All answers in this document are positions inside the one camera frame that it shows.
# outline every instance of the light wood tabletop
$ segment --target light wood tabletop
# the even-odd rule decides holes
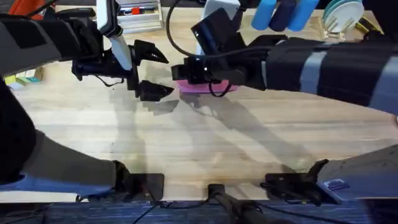
[[[174,39],[191,52],[196,44],[190,28],[201,10],[177,8],[172,16]],[[251,28],[253,14],[253,9],[245,12],[242,22],[247,44],[272,33]],[[321,14],[315,11],[303,32],[285,33],[319,39]],[[169,44],[164,30],[125,38],[130,44],[135,39],[155,43],[170,61],[143,62],[141,79],[175,86],[170,66],[184,56]],[[71,65],[48,64],[43,82],[15,91],[36,128],[87,155],[119,160],[130,172],[163,173],[164,200],[204,199],[210,183],[225,184],[227,193],[240,199],[266,199],[257,186],[266,173],[306,172],[320,159],[345,159],[398,143],[390,114],[319,96],[239,87],[214,98],[175,89],[160,103],[143,103],[125,85],[106,88],[95,77],[79,82]],[[74,199],[73,194],[0,193],[0,202]]]

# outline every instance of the wire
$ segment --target wire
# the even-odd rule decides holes
[[[116,82],[116,83],[113,83],[113,84],[107,84],[107,83],[106,83],[102,78],[100,78],[99,76],[95,75],[95,77],[97,77],[97,79],[101,80],[101,82],[104,83],[104,85],[105,85],[106,87],[112,87],[112,86],[114,86],[114,85],[116,85],[116,84],[122,84],[122,83],[124,83],[124,78],[121,78],[120,82]]]
[[[198,203],[198,204],[196,204],[196,205],[190,205],[190,206],[186,206],[186,207],[171,207],[171,205],[174,203],[174,202],[172,202],[172,203],[168,204],[168,205],[165,207],[165,209],[191,209],[191,208],[199,208],[199,207],[202,207],[202,206],[206,205],[206,204],[209,202],[210,199],[211,199],[211,197],[210,197],[210,198],[207,198],[207,199],[204,200],[203,202],[200,202],[200,203]]]
[[[230,51],[230,52],[217,54],[217,55],[196,55],[196,54],[192,54],[190,52],[187,52],[187,51],[181,49],[174,42],[173,37],[172,37],[171,32],[170,32],[170,18],[172,16],[172,12],[173,12],[174,8],[176,7],[176,5],[180,1],[181,0],[175,0],[173,2],[173,4],[170,6],[169,12],[167,13],[167,17],[166,17],[166,34],[167,34],[167,38],[170,41],[171,45],[176,50],[178,50],[181,54],[184,54],[184,55],[189,56],[189,57],[196,57],[196,58],[199,58],[199,59],[216,59],[216,58],[220,58],[220,57],[227,57],[227,56],[230,56],[230,55],[241,54],[241,53],[244,53],[244,52],[260,51],[260,50],[271,50],[272,49],[272,47],[249,47],[249,48],[233,50],[233,51]]]
[[[9,221],[9,222],[4,222],[4,223],[0,223],[0,224],[10,224],[10,223],[15,223],[15,222],[20,222],[20,221],[28,220],[28,219],[35,218],[35,217],[41,217],[41,215],[31,215],[31,216],[29,216],[29,217],[20,218],[20,219],[17,219],[17,220],[13,220],[13,221]]]
[[[150,211],[152,211],[153,209],[155,209],[158,205],[154,205],[151,208],[149,208],[146,212],[144,212],[140,217],[138,217],[136,219],[136,221],[134,221],[132,224],[136,224],[139,222],[139,220],[141,220],[142,218],[144,218],[144,216],[146,216]]]
[[[280,213],[284,213],[284,214],[288,214],[288,215],[294,215],[296,217],[302,217],[302,218],[308,218],[308,219],[312,219],[312,220],[318,220],[318,221],[323,221],[323,222],[328,222],[328,223],[336,223],[336,224],[351,224],[349,222],[344,222],[344,221],[339,221],[339,220],[334,220],[334,219],[330,219],[330,218],[323,218],[323,217],[316,217],[313,215],[306,215],[306,214],[302,214],[302,213],[296,213],[296,212],[289,212],[289,211],[285,211],[279,208],[274,208],[268,205],[263,205],[261,203],[256,202],[259,206],[262,206],[264,208],[267,208],[269,210],[275,211],[275,212],[280,212]]]
[[[13,216],[17,216],[17,215],[23,215],[23,214],[26,214],[26,213],[29,213],[30,215],[33,215],[34,213],[41,212],[42,210],[48,209],[48,208],[51,207],[53,204],[54,204],[54,203],[51,203],[51,204],[48,204],[48,205],[45,205],[45,206],[43,206],[43,207],[37,208],[37,209],[35,209],[35,210],[30,210],[30,211],[9,212],[9,213],[5,214],[4,217],[13,217]]]
[[[38,7],[37,9],[33,10],[32,12],[26,14],[27,17],[32,17],[36,14],[38,14],[39,12],[43,11],[44,9],[50,7],[52,4],[56,3],[58,0],[51,0],[49,2],[46,2],[44,5]]]
[[[225,88],[225,90],[220,94],[220,95],[216,95],[216,93],[213,91],[213,82],[209,83],[209,90],[212,96],[214,97],[223,97],[225,96],[225,94],[227,94],[229,92],[229,90],[231,89],[232,85],[228,84],[228,86]]]

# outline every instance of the pink sponge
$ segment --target pink sponge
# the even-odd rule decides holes
[[[179,80],[175,82],[183,93],[210,93],[209,84],[190,85],[188,84],[188,80]],[[223,80],[220,84],[213,84],[212,89],[215,93],[222,93],[225,91],[227,86],[228,81]],[[235,91],[236,89],[238,89],[238,86],[233,85],[229,91]]]

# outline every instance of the red object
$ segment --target red object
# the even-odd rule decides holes
[[[138,15],[139,14],[139,8],[138,7],[132,8],[131,9],[131,14]]]
[[[26,16],[28,13],[44,5],[44,3],[44,0],[15,0],[8,14]],[[43,15],[34,15],[32,19],[41,20],[43,19]]]

